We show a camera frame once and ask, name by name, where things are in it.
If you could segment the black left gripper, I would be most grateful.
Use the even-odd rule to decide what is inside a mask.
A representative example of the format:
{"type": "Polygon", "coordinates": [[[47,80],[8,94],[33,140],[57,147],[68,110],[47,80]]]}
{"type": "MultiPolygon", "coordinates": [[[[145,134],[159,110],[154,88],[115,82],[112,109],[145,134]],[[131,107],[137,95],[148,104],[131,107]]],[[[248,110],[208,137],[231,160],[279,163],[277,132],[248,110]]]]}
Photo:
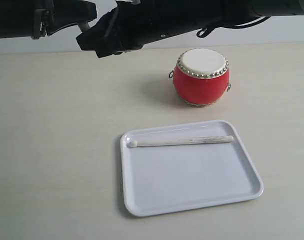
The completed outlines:
{"type": "Polygon", "coordinates": [[[0,39],[38,40],[96,18],[95,3],[86,0],[0,0],[0,39]]]}

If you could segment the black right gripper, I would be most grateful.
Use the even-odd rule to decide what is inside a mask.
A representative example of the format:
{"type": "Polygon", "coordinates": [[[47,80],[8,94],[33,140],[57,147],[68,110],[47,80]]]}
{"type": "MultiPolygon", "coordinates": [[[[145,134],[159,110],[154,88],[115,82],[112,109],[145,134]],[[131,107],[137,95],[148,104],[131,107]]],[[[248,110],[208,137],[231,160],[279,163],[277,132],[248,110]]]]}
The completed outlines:
{"type": "Polygon", "coordinates": [[[76,37],[83,51],[99,58],[136,51],[222,20],[222,0],[117,1],[117,6],[76,37]],[[126,21],[131,17],[131,31],[126,21]]]}

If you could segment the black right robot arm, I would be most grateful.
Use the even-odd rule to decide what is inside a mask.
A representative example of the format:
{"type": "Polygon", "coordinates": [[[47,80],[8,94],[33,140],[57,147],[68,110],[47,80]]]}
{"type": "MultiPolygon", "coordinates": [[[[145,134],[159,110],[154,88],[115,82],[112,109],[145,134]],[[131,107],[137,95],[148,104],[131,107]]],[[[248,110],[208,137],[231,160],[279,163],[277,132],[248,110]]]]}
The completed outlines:
{"type": "Polygon", "coordinates": [[[103,58],[192,31],[204,38],[216,28],[241,29],[277,16],[304,16],[304,0],[117,1],[76,41],[103,58]]]}

